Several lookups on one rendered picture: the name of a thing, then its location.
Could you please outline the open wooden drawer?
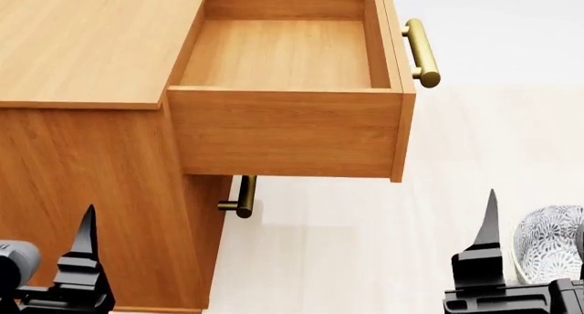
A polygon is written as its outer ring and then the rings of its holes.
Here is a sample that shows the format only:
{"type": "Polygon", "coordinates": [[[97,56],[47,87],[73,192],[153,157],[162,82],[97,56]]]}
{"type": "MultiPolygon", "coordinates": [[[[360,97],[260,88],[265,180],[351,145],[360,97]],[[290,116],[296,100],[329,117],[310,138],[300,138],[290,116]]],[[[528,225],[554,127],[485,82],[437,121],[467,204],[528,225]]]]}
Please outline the open wooden drawer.
{"type": "Polygon", "coordinates": [[[189,174],[402,178],[416,89],[392,0],[202,0],[166,91],[189,174]]]}

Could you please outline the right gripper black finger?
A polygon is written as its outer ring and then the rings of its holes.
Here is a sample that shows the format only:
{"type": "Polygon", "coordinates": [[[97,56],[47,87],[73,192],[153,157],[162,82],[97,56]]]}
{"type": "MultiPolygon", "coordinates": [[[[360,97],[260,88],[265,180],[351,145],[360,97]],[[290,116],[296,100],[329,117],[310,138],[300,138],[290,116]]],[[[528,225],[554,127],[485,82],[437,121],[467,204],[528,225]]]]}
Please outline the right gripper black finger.
{"type": "Polygon", "coordinates": [[[579,258],[582,262],[580,267],[579,279],[584,280],[584,223],[579,225],[575,234],[575,245],[579,258]]]}
{"type": "Polygon", "coordinates": [[[495,190],[490,190],[483,223],[473,244],[452,256],[451,264],[455,288],[500,288],[506,285],[495,190]]]}

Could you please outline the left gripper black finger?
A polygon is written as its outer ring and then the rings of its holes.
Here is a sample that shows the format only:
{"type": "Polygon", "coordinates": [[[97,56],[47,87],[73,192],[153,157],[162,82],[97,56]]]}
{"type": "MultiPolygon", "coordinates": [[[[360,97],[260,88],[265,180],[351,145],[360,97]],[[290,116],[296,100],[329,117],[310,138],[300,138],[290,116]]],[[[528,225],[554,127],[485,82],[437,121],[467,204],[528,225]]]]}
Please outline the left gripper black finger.
{"type": "Polygon", "coordinates": [[[82,217],[70,250],[57,262],[56,285],[95,289],[100,275],[96,212],[91,204],[82,217]]]}

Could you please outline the closed wooden drawer front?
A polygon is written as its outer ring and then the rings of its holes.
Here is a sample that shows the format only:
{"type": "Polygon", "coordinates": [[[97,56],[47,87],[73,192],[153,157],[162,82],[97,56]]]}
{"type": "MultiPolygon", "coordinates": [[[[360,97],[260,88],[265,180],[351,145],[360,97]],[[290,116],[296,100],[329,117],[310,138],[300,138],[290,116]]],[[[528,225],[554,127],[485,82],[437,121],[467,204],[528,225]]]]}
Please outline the closed wooden drawer front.
{"type": "Polygon", "coordinates": [[[200,281],[198,309],[207,309],[214,277],[225,212],[218,209],[220,201],[229,198],[232,176],[185,175],[184,201],[193,235],[195,261],[200,281]]]}

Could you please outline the wooden cabinet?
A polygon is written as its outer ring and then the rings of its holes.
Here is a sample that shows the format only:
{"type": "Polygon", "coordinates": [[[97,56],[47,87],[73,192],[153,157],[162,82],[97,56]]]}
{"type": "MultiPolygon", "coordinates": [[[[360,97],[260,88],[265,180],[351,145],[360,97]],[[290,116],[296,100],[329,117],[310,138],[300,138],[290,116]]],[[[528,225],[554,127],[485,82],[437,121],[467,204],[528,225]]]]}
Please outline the wooden cabinet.
{"type": "Polygon", "coordinates": [[[93,204],[117,310],[200,314],[166,89],[202,0],[0,0],[0,239],[49,286],[93,204]]]}

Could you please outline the grey floral patterned bowl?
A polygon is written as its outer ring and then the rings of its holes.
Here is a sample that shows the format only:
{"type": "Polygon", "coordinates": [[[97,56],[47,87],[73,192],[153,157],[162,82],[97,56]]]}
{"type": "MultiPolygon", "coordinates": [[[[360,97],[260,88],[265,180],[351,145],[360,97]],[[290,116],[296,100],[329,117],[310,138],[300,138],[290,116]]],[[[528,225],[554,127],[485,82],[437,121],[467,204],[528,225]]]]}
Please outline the grey floral patterned bowl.
{"type": "Polygon", "coordinates": [[[578,280],[583,261],[576,233],[584,225],[584,206],[553,205],[528,213],[512,234],[510,256],[522,284],[578,280]]]}

